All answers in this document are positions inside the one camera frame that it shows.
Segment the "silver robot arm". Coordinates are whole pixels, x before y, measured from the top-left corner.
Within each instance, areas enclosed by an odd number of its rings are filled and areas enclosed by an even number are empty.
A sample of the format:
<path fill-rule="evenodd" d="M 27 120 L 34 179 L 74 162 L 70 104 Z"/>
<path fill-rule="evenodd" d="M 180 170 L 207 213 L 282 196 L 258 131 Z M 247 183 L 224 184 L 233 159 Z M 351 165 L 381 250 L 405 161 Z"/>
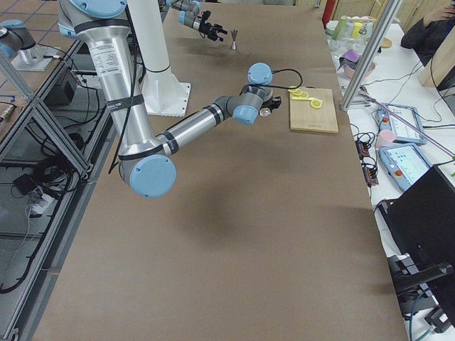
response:
<path fill-rule="evenodd" d="M 199 32 L 203 38 L 212 41 L 224 41 L 223 35 L 228 32 L 220 24 L 209 21 L 212 12 L 210 10 L 202 11 L 199 1 L 168 0 L 165 1 L 165 5 L 167 8 L 179 12 L 179 23 Z"/>
<path fill-rule="evenodd" d="M 245 125 L 278 108 L 272 70 L 248 71 L 236 96 L 186 115 L 190 86 L 173 75 L 157 1 L 60 1 L 60 32 L 85 43 L 117 133 L 119 173 L 138 195 L 166 194 L 175 183 L 171 156 L 228 118 Z"/>

